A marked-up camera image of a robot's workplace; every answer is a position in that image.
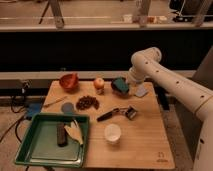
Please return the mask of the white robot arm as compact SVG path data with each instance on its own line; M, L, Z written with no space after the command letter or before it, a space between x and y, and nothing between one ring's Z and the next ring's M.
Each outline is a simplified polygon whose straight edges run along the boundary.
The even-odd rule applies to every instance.
M193 171L213 171L213 90L165 68L161 58L157 47L135 52L127 82L142 83L146 76L151 77L203 122Z

